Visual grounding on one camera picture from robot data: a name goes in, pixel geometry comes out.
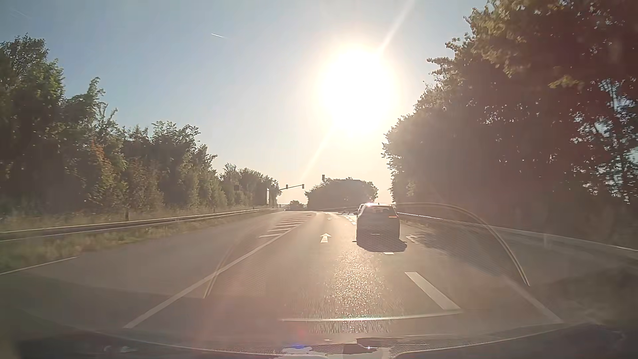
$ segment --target car rear window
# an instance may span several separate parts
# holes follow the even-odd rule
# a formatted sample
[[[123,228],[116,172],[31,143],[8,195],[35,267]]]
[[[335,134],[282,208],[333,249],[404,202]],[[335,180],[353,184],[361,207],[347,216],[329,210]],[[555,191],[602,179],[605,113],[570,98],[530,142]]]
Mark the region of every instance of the car rear window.
[[[397,213],[394,211],[394,208],[390,206],[370,206],[363,210],[363,215],[366,217],[391,217],[396,216]]]

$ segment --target green tree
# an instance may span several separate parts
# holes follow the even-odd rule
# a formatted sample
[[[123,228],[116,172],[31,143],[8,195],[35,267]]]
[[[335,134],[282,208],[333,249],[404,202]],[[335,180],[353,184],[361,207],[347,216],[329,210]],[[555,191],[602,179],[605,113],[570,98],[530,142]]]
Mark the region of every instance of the green tree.
[[[192,125],[157,121],[124,129],[102,98],[99,78],[64,95],[63,71],[44,40],[0,43],[0,211],[60,213],[250,205],[277,181],[227,164],[195,139]],[[241,185],[234,191],[234,185]]]
[[[326,178],[324,182],[306,191],[308,208],[321,210],[358,206],[372,202],[378,195],[378,189],[372,182],[353,179]]]
[[[474,10],[471,34],[447,43],[452,59],[428,60],[434,85],[387,134],[394,200],[614,241],[592,223],[613,213],[608,223],[630,225],[636,214],[635,7],[500,0]]]
[[[290,206],[290,209],[293,211],[299,211],[304,209],[304,205],[296,199],[290,201],[289,206]]]

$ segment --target metal guardrail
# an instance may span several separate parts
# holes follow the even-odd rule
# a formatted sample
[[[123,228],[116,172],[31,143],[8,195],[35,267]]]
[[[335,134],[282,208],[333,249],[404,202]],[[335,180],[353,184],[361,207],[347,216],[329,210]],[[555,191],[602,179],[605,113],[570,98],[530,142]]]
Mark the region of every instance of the metal guardrail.
[[[278,211],[278,209],[259,208],[256,210],[230,211],[230,212],[220,212],[220,213],[208,213],[204,215],[155,218],[155,219],[146,219],[146,220],[132,220],[127,222],[109,222],[109,223],[98,223],[98,224],[69,225],[66,227],[21,229],[18,231],[0,232],[0,242],[25,240],[29,238],[62,236],[65,234],[118,231],[118,230],[132,229],[132,228],[138,228],[138,227],[151,227],[155,225],[167,225],[167,224],[173,224],[178,222],[206,220],[209,218],[226,217],[226,216],[240,215],[240,214],[252,213],[252,212],[262,212],[262,211]]]
[[[620,247],[616,245],[610,245],[605,243],[598,243],[594,241],[588,240],[580,240],[578,238],[570,238],[564,236],[557,236],[554,234],[547,233],[539,233],[539,232],[531,232],[531,231],[523,231],[520,229],[506,228],[506,227],[497,227],[494,225],[482,225],[470,222],[462,222],[458,220],[449,220],[444,218],[436,218],[430,216],[423,215],[414,215],[412,213],[403,213],[397,212],[399,218],[405,217],[416,219],[421,222],[438,222],[445,223],[451,225],[460,225],[463,227],[478,227],[478,228],[490,228],[491,230],[497,232],[499,235],[503,236],[503,234],[509,234],[504,237],[507,240],[523,242],[532,245],[543,246],[544,248],[552,248],[555,246],[561,247],[569,247],[573,249],[579,249],[586,252],[594,252],[594,253],[605,253],[614,257],[620,257],[625,259],[631,259],[633,261],[638,261],[638,249],[634,248],[626,248]]]

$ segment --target sun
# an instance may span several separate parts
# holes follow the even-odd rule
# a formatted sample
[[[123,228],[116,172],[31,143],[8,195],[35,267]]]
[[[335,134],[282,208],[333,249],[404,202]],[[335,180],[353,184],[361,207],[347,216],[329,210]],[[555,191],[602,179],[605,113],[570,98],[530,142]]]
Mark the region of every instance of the sun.
[[[335,126],[349,133],[374,130],[390,115],[395,94],[389,67],[377,53],[360,49],[334,58],[322,74],[320,92]]]

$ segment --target dry grass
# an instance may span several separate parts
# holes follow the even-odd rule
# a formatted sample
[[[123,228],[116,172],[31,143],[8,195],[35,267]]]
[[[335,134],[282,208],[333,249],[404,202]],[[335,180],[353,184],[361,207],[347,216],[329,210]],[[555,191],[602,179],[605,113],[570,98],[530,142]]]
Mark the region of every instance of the dry grass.
[[[161,238],[170,236],[171,234],[196,231],[197,229],[235,222],[264,215],[266,213],[270,212],[245,213],[207,220],[177,222],[174,224],[159,225],[156,227],[128,229],[96,234],[68,234],[52,238],[31,238],[8,241],[0,243],[0,273],[77,256],[82,252],[110,248],[116,245],[149,240],[152,238]]]
[[[255,206],[255,208],[265,208],[265,206]],[[234,206],[228,208],[197,207],[185,209],[160,208],[148,212],[129,212],[129,220],[143,220],[153,218],[169,218],[188,215],[202,215],[206,213],[229,212],[252,210],[252,206]],[[20,229],[32,228],[48,228],[48,227],[64,227],[67,225],[82,225],[95,223],[122,222],[126,220],[125,211],[118,213],[67,213],[63,215],[10,215],[7,217],[0,216],[0,232],[17,231]]]

